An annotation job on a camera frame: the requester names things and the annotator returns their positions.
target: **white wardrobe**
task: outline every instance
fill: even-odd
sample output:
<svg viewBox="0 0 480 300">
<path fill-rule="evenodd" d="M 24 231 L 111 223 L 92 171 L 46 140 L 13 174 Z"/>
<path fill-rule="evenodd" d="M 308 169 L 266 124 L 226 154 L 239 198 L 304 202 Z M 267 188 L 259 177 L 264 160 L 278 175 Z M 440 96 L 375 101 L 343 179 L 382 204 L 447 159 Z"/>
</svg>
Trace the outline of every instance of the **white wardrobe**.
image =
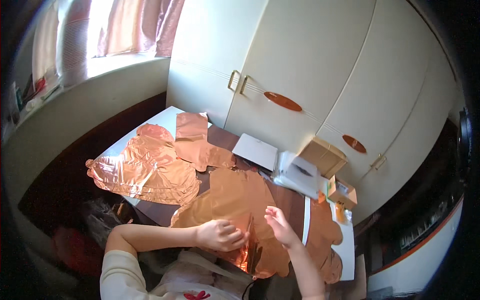
<svg viewBox="0 0 480 300">
<path fill-rule="evenodd" d="M 186 0 L 167 106 L 206 111 L 280 151 L 315 135 L 335 145 L 348 157 L 338 175 L 357 189 L 356 224 L 416 171 L 455 96 L 440 45 L 406 0 Z"/>
</svg>

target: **gold door handle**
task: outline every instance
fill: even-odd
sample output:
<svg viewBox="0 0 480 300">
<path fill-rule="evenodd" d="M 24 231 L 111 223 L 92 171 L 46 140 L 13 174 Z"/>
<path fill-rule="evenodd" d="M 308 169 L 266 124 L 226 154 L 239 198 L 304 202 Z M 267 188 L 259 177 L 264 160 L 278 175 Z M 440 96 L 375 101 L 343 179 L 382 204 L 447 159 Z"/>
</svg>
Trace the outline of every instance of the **gold door handle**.
<svg viewBox="0 0 480 300">
<path fill-rule="evenodd" d="M 232 89 L 233 76 L 234 76 L 235 73 L 237 73 L 237 72 L 238 72 L 237 70 L 233 70 L 233 71 L 232 71 L 232 75 L 230 75 L 230 80 L 228 81 L 228 86 L 227 86 L 227 88 L 228 88 L 229 90 Z"/>
<path fill-rule="evenodd" d="M 373 164 L 370 165 L 370 167 L 373 168 L 378 163 L 378 161 L 380 159 L 382 159 L 382 154 L 381 153 L 378 154 L 377 159 L 373 162 Z"/>
<path fill-rule="evenodd" d="M 380 167 L 381 167 L 381 166 L 384 164 L 384 162 L 385 162 L 386 160 L 387 160 L 387 157 L 386 157 L 386 156 L 384 156 L 384 158 L 383 158 L 382 162 L 381 162 L 381 163 L 378 165 L 378 167 L 376 167 L 376 168 L 375 168 L 375 170 L 377 170 L 377 171 L 378 171 L 378 169 L 380 169 Z"/>
<path fill-rule="evenodd" d="M 243 91 L 245 90 L 245 86 L 247 85 L 247 79 L 251 78 L 250 75 L 245 75 L 243 79 L 243 83 L 241 85 L 240 94 L 243 95 Z"/>
</svg>

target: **rose gold oval decal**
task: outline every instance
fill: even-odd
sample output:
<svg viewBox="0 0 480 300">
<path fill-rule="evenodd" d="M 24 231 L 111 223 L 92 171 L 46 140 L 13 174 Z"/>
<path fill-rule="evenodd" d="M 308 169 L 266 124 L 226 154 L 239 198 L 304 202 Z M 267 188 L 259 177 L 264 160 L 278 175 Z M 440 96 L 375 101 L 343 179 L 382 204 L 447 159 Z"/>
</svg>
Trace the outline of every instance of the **rose gold oval decal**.
<svg viewBox="0 0 480 300">
<path fill-rule="evenodd" d="M 343 140 L 357 152 L 364 153 L 364 154 L 367 153 L 367 149 L 365 149 L 365 147 L 355 138 L 346 134 L 344 134 L 342 137 L 343 137 Z"/>
<path fill-rule="evenodd" d="M 301 111 L 301 106 L 295 103 L 295 101 L 282 96 L 280 94 L 274 93 L 274 92 L 265 92 L 264 93 L 265 97 L 268 98 L 268 100 L 285 107 L 287 109 L 291 109 L 293 111 Z"/>
</svg>

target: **hand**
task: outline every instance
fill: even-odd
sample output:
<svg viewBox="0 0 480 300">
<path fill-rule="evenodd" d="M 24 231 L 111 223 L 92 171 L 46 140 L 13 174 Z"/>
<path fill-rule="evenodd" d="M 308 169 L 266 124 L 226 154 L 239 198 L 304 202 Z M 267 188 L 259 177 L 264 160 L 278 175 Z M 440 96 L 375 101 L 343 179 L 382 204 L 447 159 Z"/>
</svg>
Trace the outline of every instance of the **hand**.
<svg viewBox="0 0 480 300">
<path fill-rule="evenodd" d="M 276 239 L 282 243 L 284 248 L 290 249 L 297 243 L 301 244 L 300 239 L 285 219 L 280 208 L 267 206 L 265 213 L 265 219 L 267 220 L 268 225 L 272 227 Z"/>
<path fill-rule="evenodd" d="M 243 233 L 227 220 L 211 220 L 196 229 L 198 246 L 224 252 L 240 248 L 250 235 L 248 232 Z"/>
</svg>

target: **pink curtain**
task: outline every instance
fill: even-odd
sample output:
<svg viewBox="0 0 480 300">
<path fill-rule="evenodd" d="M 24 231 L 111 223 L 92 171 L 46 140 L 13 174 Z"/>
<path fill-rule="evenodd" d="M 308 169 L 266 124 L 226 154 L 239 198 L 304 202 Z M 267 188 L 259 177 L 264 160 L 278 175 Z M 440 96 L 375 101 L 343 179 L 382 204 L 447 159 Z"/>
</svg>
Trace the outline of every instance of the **pink curtain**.
<svg viewBox="0 0 480 300">
<path fill-rule="evenodd" d="M 184 0 L 114 0 L 97 56 L 148 52 L 171 56 Z"/>
</svg>

